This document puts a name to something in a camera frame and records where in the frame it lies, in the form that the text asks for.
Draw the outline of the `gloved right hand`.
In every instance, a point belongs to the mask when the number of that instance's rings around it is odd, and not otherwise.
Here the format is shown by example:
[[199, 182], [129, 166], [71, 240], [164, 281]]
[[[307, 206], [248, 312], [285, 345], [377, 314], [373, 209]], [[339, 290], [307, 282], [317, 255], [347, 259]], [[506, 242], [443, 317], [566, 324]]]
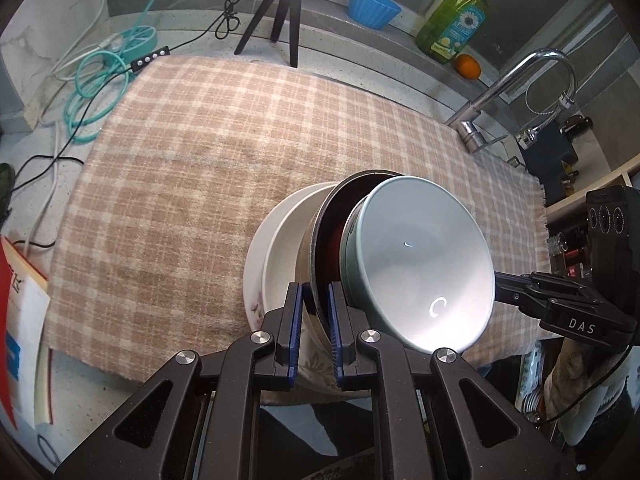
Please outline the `gloved right hand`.
[[[577, 399], [604, 377], [623, 355], [564, 339], [560, 354], [541, 389], [538, 408], [548, 419], [565, 412]], [[587, 434], [598, 415], [604, 414], [625, 390], [627, 378], [634, 362], [634, 351], [602, 384], [593, 388], [563, 415], [559, 430], [565, 442], [574, 446]]]

